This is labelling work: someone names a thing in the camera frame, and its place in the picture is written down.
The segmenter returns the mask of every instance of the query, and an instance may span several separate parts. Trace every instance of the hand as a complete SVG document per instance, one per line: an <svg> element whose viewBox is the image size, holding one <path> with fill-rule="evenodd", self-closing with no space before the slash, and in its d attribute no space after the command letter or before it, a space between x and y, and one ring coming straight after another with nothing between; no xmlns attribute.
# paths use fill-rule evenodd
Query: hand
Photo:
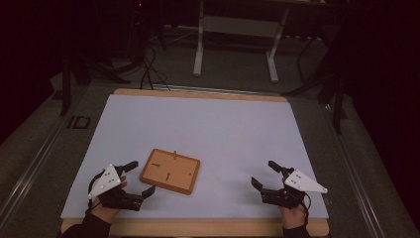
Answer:
<svg viewBox="0 0 420 238"><path fill-rule="evenodd" d="M287 208L279 206L284 229L293 229L305 224L306 211L302 205Z"/></svg>
<svg viewBox="0 0 420 238"><path fill-rule="evenodd" d="M120 184L120 187L123 188L127 185L126 177L121 177L121 181L122 182ZM92 207L94 208L90 211L90 214L97 216L98 218L105 222L108 222L109 224L112 224L112 220L118 214L118 212L120 212L120 209L104 207L99 201L98 197L96 197L93 201Z"/></svg>

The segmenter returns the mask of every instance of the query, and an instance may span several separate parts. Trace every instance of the white desk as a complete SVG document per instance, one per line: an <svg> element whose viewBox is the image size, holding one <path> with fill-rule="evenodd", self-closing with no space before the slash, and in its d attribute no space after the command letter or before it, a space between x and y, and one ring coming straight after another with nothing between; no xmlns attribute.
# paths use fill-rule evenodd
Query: white desk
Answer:
<svg viewBox="0 0 420 238"><path fill-rule="evenodd" d="M204 2L200 0L200 13L198 21L198 45L197 52L195 54L194 71L195 76L201 75L201 66L203 62L203 34L204 32L217 32L227 34L239 34L246 36L257 36L272 38L272 46L265 53L266 62L268 65L269 77L271 82L277 83L278 76L277 70L275 69L274 56L277 51L277 46L283 32L287 16L290 8L284 7L282 12L278 14L281 16L278 22L271 21L257 21L251 19L237 19L229 17L209 16L204 14ZM288 3L308 3L309 0L295 0L288 1Z"/></svg>
<svg viewBox="0 0 420 238"><path fill-rule="evenodd" d="M290 105L281 97L121 89L111 95L63 213L62 230L79 223L87 186L109 164L139 161L128 193L149 187L140 172L153 148L201 161L191 195L157 188L140 211L123 210L111 227L121 236L278 236L279 212L251 185L281 188L269 160L315 179ZM328 234L322 196L310 193L308 230Z"/></svg>

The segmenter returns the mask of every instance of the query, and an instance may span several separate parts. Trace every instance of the white table surface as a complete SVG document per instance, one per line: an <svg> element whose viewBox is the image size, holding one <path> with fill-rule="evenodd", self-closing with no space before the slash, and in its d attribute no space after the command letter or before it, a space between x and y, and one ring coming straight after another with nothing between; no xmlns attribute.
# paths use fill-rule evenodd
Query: white table surface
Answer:
<svg viewBox="0 0 420 238"><path fill-rule="evenodd" d="M125 191L150 187L139 175L153 148L201 161L194 190L157 187L140 211L118 218L274 218L278 210L262 203L251 177L282 188L281 174L267 165L272 160L315 179L287 102L110 95L61 218L84 217L88 185L109 164L138 161L125 174ZM309 195L310 217L328 218L321 194Z"/></svg>

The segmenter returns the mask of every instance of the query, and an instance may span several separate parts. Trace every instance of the wooden table edge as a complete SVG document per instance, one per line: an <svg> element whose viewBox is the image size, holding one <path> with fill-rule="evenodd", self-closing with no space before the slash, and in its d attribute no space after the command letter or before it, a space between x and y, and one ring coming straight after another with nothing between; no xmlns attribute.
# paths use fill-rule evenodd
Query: wooden table edge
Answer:
<svg viewBox="0 0 420 238"><path fill-rule="evenodd" d="M63 219L61 231L82 219ZM282 236L281 219L116 219L110 230L111 236L159 236L159 237L229 237L229 236ZM311 236L326 236L330 228L327 219L310 218L307 225Z"/></svg>
<svg viewBox="0 0 420 238"><path fill-rule="evenodd" d="M287 99L281 96L263 96L263 95L234 94L234 93L220 93L220 92L162 91L162 90L144 90L144 89L133 89L133 88L118 88L114 91L114 94L132 95L132 96L138 95L138 96L287 102Z"/></svg>

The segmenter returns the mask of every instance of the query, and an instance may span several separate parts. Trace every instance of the metal rail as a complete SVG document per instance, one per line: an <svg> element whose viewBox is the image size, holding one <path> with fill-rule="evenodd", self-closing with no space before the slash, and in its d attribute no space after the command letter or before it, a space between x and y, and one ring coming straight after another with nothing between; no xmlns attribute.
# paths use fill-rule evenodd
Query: metal rail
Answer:
<svg viewBox="0 0 420 238"><path fill-rule="evenodd" d="M21 175L19 180L16 182L15 186L12 189L12 192L9 194L5 203L1 207L0 237L3 237L4 233L6 232L9 223L15 216L18 208L20 207L29 190L31 189L32 185L34 184L35 179L37 178L38 174L44 167L44 164L48 160L49 155L53 150L53 146L55 145L55 142L58 136L60 135L60 132L63 128L65 128L65 126L69 122L72 113L75 111L75 108L81 101L85 92L86 88L82 88L81 86L77 88L74 96L74 101L69 107L69 110L64 116L58 117L46 140L41 145L37 154L32 159L31 164L27 167L27 169Z"/></svg>
<svg viewBox="0 0 420 238"><path fill-rule="evenodd" d="M370 233L370 237L385 238L385 234L382 230L381 225L379 224L376 213L374 212L371 206L371 201L368 198L368 194L359 177L358 170L356 169L356 166L353 163L353 160L346 148L345 143L343 142L342 137L336 133L336 129L333 125L330 116L332 113L331 109L329 108L329 106L325 106L322 104L320 105L320 107L328 123L328 128L331 130L331 133L335 135L334 138L340 148L340 153L343 157L344 169L349 177L350 185L352 186L353 192L355 193L356 200L358 201L362 215L365 219L367 229Z"/></svg>

